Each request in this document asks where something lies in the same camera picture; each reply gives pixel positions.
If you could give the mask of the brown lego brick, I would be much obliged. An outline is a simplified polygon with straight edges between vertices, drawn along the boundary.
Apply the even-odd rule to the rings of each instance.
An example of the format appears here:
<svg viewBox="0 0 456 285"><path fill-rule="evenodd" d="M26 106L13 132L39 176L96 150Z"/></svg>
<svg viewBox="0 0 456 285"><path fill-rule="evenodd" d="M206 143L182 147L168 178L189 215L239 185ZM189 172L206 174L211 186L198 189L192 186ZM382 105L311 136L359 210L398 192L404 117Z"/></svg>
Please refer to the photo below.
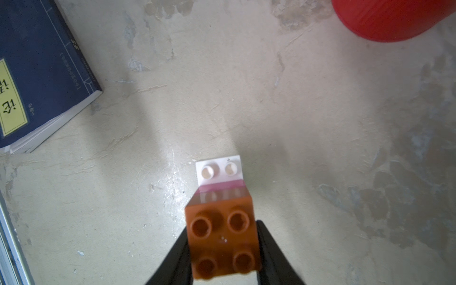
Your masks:
<svg viewBox="0 0 456 285"><path fill-rule="evenodd" d="M261 271L253 200L246 186L196 192L185 217L195 279Z"/></svg>

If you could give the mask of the pink lego brick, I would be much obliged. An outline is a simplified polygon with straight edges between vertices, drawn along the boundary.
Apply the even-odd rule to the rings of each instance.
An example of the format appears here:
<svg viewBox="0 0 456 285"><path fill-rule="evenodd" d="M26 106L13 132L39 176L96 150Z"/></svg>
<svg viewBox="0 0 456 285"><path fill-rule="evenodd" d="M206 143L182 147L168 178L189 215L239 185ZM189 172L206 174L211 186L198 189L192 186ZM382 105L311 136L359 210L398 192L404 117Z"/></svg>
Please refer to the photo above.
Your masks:
<svg viewBox="0 0 456 285"><path fill-rule="evenodd" d="M233 180L200 186L192 196L196 203L212 203L249 196L244 180Z"/></svg>

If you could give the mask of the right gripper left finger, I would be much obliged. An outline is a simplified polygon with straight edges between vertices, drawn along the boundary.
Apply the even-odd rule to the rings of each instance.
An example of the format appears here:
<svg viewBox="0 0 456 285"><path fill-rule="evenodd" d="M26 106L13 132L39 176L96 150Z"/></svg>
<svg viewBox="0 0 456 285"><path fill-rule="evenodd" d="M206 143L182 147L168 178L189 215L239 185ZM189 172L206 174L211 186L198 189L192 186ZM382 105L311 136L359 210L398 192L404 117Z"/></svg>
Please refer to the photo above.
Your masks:
<svg viewBox="0 0 456 285"><path fill-rule="evenodd" d="M146 285L192 285L191 255L186 228Z"/></svg>

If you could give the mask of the white lego brick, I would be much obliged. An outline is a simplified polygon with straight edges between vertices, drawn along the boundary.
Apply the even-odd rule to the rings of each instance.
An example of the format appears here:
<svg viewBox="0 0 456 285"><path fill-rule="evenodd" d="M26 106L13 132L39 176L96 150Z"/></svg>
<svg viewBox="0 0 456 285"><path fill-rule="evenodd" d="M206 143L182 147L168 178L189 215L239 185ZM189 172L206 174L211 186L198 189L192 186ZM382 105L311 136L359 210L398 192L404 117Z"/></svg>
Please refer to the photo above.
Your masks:
<svg viewBox="0 0 456 285"><path fill-rule="evenodd" d="M200 160L195 163L198 186L243 179L240 155Z"/></svg>

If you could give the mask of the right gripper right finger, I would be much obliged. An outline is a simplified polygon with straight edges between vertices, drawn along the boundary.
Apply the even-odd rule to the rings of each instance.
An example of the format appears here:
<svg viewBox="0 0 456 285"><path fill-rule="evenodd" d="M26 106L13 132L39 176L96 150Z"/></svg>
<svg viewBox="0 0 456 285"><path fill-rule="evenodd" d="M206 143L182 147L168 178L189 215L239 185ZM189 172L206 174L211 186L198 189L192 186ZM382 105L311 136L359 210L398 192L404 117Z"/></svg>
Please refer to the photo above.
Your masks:
<svg viewBox="0 0 456 285"><path fill-rule="evenodd" d="M263 221L256 221L262 268L257 272L259 285L306 285L288 262Z"/></svg>

